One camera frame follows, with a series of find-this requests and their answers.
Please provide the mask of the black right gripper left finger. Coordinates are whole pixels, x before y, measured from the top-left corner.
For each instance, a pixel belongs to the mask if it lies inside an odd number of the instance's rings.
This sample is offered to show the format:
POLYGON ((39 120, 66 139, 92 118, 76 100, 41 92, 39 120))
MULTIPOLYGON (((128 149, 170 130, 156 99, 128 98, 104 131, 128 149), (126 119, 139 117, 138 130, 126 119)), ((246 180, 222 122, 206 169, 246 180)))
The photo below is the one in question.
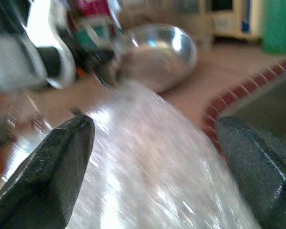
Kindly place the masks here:
POLYGON ((78 115, 53 129, 0 190, 0 229, 64 229, 93 148, 92 118, 78 115))

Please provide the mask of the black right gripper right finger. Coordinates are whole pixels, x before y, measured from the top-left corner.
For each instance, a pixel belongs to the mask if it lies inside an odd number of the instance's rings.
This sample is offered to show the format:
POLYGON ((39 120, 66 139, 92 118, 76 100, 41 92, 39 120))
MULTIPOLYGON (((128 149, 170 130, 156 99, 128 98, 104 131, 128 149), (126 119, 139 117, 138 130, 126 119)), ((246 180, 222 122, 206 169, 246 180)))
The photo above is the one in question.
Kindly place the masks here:
POLYGON ((286 145, 270 131, 233 117, 216 132, 228 167, 264 229, 286 229, 286 145))

